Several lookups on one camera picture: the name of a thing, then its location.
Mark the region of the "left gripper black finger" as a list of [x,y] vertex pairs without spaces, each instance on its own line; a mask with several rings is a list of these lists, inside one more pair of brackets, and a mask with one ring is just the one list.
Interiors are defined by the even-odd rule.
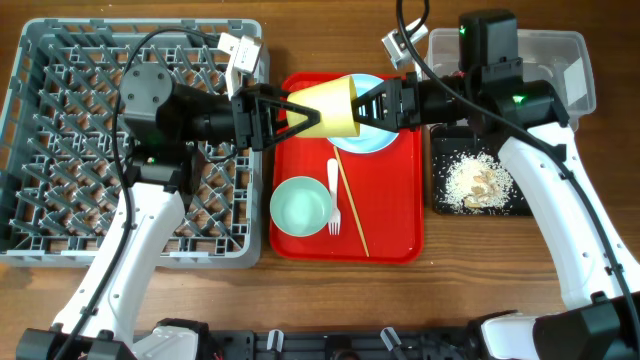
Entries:
[[318,118],[320,116],[320,113],[313,108],[288,101],[287,98],[290,93],[282,90],[281,88],[265,86],[264,94],[266,96],[265,102],[268,108],[284,110],[296,115],[306,116],[308,118]]
[[320,123],[321,116],[318,112],[301,114],[287,112],[285,117],[276,119],[271,125],[270,148],[311,129]]

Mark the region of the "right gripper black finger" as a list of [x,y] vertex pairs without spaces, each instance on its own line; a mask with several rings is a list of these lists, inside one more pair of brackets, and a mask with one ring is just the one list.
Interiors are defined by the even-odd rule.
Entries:
[[382,114],[374,116],[372,113],[366,113],[364,115],[354,114],[354,121],[360,124],[364,124],[370,127],[382,129],[385,131],[398,131],[397,119],[394,115]]
[[356,98],[351,101],[353,108],[395,106],[395,79],[355,78]]

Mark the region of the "yellow plastic cup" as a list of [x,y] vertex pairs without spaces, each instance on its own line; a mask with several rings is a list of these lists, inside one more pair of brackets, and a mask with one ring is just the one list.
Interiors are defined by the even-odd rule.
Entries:
[[357,98],[354,80],[343,76],[293,92],[287,101],[317,110],[320,122],[297,134],[298,138],[357,137],[360,124],[354,121],[351,102]]

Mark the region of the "rice and food scraps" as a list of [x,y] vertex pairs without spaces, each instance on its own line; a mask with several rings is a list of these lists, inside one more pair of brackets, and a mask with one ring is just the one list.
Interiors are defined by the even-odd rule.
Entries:
[[480,214],[503,208],[513,191],[511,175],[491,155],[459,153],[445,172],[441,200],[455,213]]

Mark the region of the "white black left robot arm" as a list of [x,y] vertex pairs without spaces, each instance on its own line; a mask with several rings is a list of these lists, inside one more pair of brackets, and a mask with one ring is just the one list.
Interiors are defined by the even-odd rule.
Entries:
[[81,285],[47,330],[27,329],[19,359],[219,359],[204,322],[164,319],[136,340],[134,328],[168,238],[200,186],[201,141],[269,149],[321,120],[288,92],[258,84],[212,95],[176,83],[158,64],[124,73],[123,120],[138,140],[117,159],[122,191],[116,213]]

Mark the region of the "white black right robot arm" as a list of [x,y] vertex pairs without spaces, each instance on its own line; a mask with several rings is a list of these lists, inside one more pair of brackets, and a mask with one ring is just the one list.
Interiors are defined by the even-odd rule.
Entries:
[[567,112],[545,81],[469,75],[383,82],[355,99],[355,119],[388,131],[466,119],[521,189],[556,268],[563,312],[492,314],[470,325],[468,353],[488,359],[635,359],[639,264],[578,155]]

